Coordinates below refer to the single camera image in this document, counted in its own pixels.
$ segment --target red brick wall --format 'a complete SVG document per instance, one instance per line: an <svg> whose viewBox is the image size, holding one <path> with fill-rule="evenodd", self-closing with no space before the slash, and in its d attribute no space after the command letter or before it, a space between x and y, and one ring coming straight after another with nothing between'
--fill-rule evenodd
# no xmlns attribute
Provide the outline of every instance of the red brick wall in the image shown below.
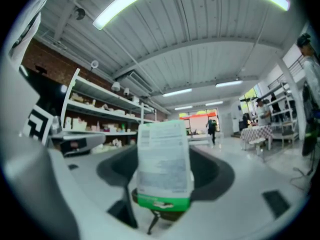
<svg viewBox="0 0 320 240"><path fill-rule="evenodd" d="M69 86L75 71L77 68L79 68L79 75L81 77L86 78L90 82L111 91L112 85L108 81L94 73L89 72L87 69L62 56L58 52L50 49L35 39L31 41L28 49L26 50L22 64L34 71L37 71L35 66L40 66L47 71L45 76L66 86ZM155 116L153 114L148 114L145 116L145 118L154 120ZM166 118L167 115L157 111L158 121L163 121Z"/></svg>

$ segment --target red and white tablecloth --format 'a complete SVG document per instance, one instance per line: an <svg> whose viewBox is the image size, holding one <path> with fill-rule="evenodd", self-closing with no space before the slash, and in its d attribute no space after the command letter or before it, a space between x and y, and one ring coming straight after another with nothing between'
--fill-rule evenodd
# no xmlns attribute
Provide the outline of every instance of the red and white tablecloth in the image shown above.
<svg viewBox="0 0 320 240"><path fill-rule="evenodd" d="M253 126L243 129L241 132L241 139L248 143L259 138L267 140L269 137L272 137L271 125Z"/></svg>

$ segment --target table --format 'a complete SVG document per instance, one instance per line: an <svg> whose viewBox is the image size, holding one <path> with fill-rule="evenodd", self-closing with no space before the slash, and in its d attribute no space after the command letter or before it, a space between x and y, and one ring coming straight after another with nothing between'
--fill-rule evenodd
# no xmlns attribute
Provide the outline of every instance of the table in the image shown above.
<svg viewBox="0 0 320 240"><path fill-rule="evenodd" d="M271 149L272 128L271 125L253 126L243 129L241 132L241 139L244 141L244 149L246 144L259 138L268 140L268 150Z"/></svg>

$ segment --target person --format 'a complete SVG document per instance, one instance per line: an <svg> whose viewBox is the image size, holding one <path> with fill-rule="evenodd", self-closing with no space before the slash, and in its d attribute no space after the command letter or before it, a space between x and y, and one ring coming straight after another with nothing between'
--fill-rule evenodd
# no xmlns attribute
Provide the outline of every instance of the person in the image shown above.
<svg viewBox="0 0 320 240"><path fill-rule="evenodd" d="M276 95L274 93L271 93L271 102L274 102L276 99L277 99ZM273 108L273 113L281 112L278 102L273 103L272 108ZM278 122L279 118L282 122L284 121L284 117L282 114L276 115L275 121Z"/></svg>
<svg viewBox="0 0 320 240"><path fill-rule="evenodd" d="M303 69L306 82L310 88L312 97L320 107L320 60L310 43L310 35L302 34L296 41L302 55L305 58Z"/></svg>
<svg viewBox="0 0 320 240"><path fill-rule="evenodd" d="M9 55L13 68L19 70L31 39L41 22L41 9L47 0L30 0L15 21L6 40L5 53Z"/></svg>
<svg viewBox="0 0 320 240"><path fill-rule="evenodd" d="M216 126L217 126L217 121L216 120L208 120L208 123L205 125L205 127L209 126L208 129L208 134L212 135L212 142L213 145L216 145Z"/></svg>
<svg viewBox="0 0 320 240"><path fill-rule="evenodd" d="M259 126L266 126L271 123L271 111L269 106L264 104L263 101L258 98L257 102L257 116L258 116L258 125Z"/></svg>

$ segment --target surveillance camera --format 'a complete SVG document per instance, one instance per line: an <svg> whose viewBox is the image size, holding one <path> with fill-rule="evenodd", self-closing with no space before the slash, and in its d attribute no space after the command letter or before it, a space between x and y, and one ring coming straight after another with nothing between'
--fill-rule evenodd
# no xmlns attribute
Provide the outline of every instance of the surveillance camera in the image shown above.
<svg viewBox="0 0 320 240"><path fill-rule="evenodd" d="M123 94L124 94L124 96L129 96L129 94L130 94L129 88L125 88Z"/></svg>
<svg viewBox="0 0 320 240"><path fill-rule="evenodd" d="M119 92L120 91L120 83L119 82L114 82L112 87L111 87L111 90L114 91L114 92Z"/></svg>

